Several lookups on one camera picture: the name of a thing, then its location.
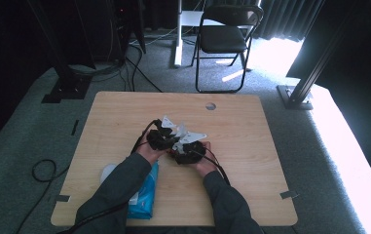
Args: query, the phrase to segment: tissue box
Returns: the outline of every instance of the tissue box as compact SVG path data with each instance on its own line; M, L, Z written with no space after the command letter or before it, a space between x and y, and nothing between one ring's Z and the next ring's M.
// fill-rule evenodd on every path
M128 218L150 219L152 217L158 169L158 162L156 162L149 175L145 178L142 187L137 192L137 199L130 199Z

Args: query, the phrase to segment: black chair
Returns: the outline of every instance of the black chair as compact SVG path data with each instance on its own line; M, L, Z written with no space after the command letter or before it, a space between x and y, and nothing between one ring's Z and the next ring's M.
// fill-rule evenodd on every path
M245 78L246 64L251 48L252 35L263 18L264 12L258 6L252 5L214 5L205 9L201 17L200 27L195 43L194 60L197 60L197 74L195 88L200 93L221 94L236 93L242 86ZM218 25L204 24L206 20L219 22ZM200 50L207 54L236 54L234 57L200 57ZM246 57L242 60L243 72L240 86L235 90L208 90L203 91L199 88L200 79L200 59L233 59L232 66L239 55Z

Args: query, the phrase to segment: person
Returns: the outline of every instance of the person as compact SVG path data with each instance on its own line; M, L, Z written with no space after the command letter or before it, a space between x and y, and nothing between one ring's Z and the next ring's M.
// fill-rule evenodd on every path
M126 233L128 215L126 201L139 190L150 173L152 165L162 155L166 154L163 150L153 150L151 148L149 143L146 142L148 133L144 134L136 151L119 164L102 182L91 199L78 209L75 223L111 207L121 205L121 208L112 214L87 222L77 228L74 233ZM205 156L213 159L210 152L210 143L204 142L204 147L208 149ZM203 158L200 162L189 166L194 168L203 178L204 187L212 205L215 233L263 233L258 223L252 219L245 199L240 192L225 182L215 165ZM188 230L170 228L166 233L207 232L197 227L190 227Z

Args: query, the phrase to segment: black cable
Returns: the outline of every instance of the black cable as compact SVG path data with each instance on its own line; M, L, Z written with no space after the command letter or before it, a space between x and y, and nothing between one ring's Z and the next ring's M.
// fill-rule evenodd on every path
M112 214L112 213L114 213L116 211L119 211L120 209L122 209L125 206L127 206L128 205L128 202L129 201L126 201L125 203L116 205L116 206L114 206L114 207L112 207L110 209L107 209L105 211L102 211L102 212L93 214L91 216L88 216L85 219L83 219L82 221L80 221L77 224L75 224L74 226L72 226L70 229L65 230L65 231L58 232L57 234L71 234L71 233L75 232L77 229L79 229L80 227L86 225L88 222L91 222L91 221L93 221L93 220L95 220L97 218L103 217L105 215L110 215L110 214Z
M151 128L151 126L152 126L153 124L155 124L155 123L156 123L156 120L152 121L151 123L149 123L148 126L146 126L145 130L142 132L142 135L137 139L136 143L134 144L133 149L132 149L132 151L130 152L130 154L133 153L134 151L136 151L136 149L137 149L140 145L145 144L145 143L149 143L148 141L146 141L146 142L144 142L144 143L140 143L140 142L142 141L142 139L143 139L143 137L145 136L146 132L148 132L149 128Z
M221 173L221 175L224 177L224 180L225 182L228 184L228 185L231 185L230 183L230 180L228 180L228 177L227 177L227 174L225 173L224 169L221 167L221 165L219 165L218 163L218 160L216 159L215 155L212 153L212 151L210 151L208 148L205 147L206 150L209 151L209 153L212 154L213 158L215 159L215 161L213 161L212 159L206 157L205 155L203 155L202 153L200 152L197 152L197 151L194 151L194 150L191 150L191 152L194 152L200 156L203 156L203 158L205 158L206 160L208 160L209 162L211 162L213 165L215 165L215 167L219 170L219 172Z
M92 83L94 83L94 82L97 82L97 83L98 83L98 82L103 82L103 81L107 81L107 80L113 79L113 78L117 77L118 75L121 75L121 71L118 70L118 72L119 72L119 73L114 74L114 75L112 75L112 76L110 76L110 77L107 77L107 78L103 78L103 79L101 79L101 80L95 80L95 79L92 79L91 82L92 82Z
M182 38L182 41L187 45L195 46L195 41L193 40Z
M50 178L47 178L47 179L42 179L40 177L38 177L36 175L36 169L37 167L39 167L40 164L42 163L51 163L53 166L54 166L54 169L52 171L52 174L51 174L51 177ZM61 177L64 173L67 172L67 170L69 170L69 166L66 167L62 172L60 172L58 175L56 174L56 163L55 161L51 160L51 159L44 159L44 160L41 160L39 162L37 162L35 165L33 165L33 168L32 168L32 176L33 178L38 181L38 182L46 182L48 185L46 186L45 188L45 191L43 192L42 196L39 198L39 200L37 201L37 203L32 207L32 209L30 209L30 211L27 213L27 215L24 217L23 221L21 222L18 230L16 231L16 233L18 234L21 229L23 228L23 225L24 223L27 221L27 219L30 217L30 215L33 213L33 211L36 209L36 207L39 205L39 203L42 201L42 199L45 197L46 193L48 192L49 188L51 187L52 185L52 182Z
M93 70L93 71L83 71L83 70L78 70L78 69L70 67L70 69L75 74L90 75L90 76L112 74L113 72L115 72L115 70L119 70L120 68L121 68L121 65L116 61L114 61L113 64L109 65L108 67L105 67L100 70Z
M134 66L134 71L133 71L133 74L132 74L132 91L134 92L134 73L136 72L136 70L138 70L142 76L155 88L157 89L159 92L163 93L163 91L158 88L138 67L140 61L142 60L142 51L138 48L138 47L135 47L133 45L130 45L131 47L134 47L135 49L137 49L139 51L139 59L137 61L137 64L133 63L128 57L126 57L127 61L130 62L133 66Z
M294 231L295 234L298 234L297 230L294 228L294 225L291 226L291 229Z
M127 90L127 83L128 83L128 87L131 91L131 88L130 88L130 71L128 70L128 66L125 65L125 71L127 72L127 80L125 80L125 77L122 75L122 72L121 72L121 79L124 81L124 91Z

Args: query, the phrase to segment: chair backrest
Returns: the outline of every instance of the chair backrest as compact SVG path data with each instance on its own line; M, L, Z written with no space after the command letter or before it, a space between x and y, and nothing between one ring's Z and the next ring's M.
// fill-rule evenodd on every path
M263 10L258 6L214 5L205 9L200 26L203 26L204 20L215 20L225 25L252 25L256 27L263 15Z

